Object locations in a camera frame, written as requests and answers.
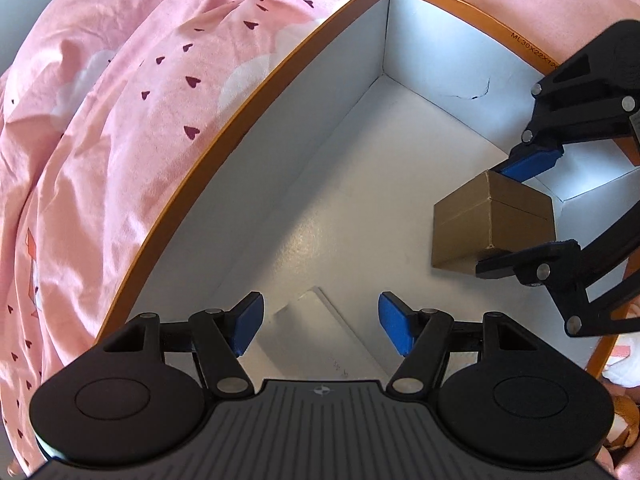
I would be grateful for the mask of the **brown kraft small box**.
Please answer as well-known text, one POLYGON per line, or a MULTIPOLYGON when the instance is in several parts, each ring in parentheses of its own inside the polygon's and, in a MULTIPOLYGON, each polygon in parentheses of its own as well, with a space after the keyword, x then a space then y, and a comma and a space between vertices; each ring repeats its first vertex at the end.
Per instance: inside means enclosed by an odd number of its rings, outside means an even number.
POLYGON ((552 198, 487 170, 434 205, 431 264, 473 275, 480 260, 554 240, 552 198))

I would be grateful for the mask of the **white long box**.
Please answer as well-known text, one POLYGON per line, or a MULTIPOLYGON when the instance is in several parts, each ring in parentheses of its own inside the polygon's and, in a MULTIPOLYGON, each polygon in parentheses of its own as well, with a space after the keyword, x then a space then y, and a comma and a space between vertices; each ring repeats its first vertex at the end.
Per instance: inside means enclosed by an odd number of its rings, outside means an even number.
POLYGON ((318 287, 267 313, 240 362, 256 386, 265 379, 388 381, 318 287))

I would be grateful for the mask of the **brown plush sailor dog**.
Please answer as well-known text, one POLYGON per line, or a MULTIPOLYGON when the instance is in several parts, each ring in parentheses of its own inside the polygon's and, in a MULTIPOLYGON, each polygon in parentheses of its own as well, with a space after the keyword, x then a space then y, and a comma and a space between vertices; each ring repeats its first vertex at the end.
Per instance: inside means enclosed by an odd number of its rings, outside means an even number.
POLYGON ((612 396, 614 420, 605 447, 611 451, 628 450, 639 440, 639 389, 607 385, 612 396))

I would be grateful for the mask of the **orange cardboard storage box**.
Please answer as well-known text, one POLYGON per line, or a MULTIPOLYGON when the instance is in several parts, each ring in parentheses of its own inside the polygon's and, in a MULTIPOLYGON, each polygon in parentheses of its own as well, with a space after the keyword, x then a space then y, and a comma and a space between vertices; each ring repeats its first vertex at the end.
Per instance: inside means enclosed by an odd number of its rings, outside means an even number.
POLYGON ((388 378, 378 295, 462 321, 502 311, 598 374, 613 337, 577 339, 541 288, 431 264, 434 205, 523 140, 556 60, 463 0, 350 0, 228 119, 134 259, 103 335, 260 292, 318 287, 388 378))

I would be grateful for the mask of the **pink patterned duvet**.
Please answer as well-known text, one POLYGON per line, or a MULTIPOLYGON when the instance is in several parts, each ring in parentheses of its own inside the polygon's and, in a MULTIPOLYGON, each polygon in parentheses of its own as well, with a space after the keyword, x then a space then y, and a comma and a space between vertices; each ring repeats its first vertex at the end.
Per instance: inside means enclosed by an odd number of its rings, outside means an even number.
MULTIPOLYGON (((465 0, 564 60, 639 0, 465 0)), ((349 0, 52 0, 1 78, 1 418, 88 350, 171 195, 224 123, 349 0)))

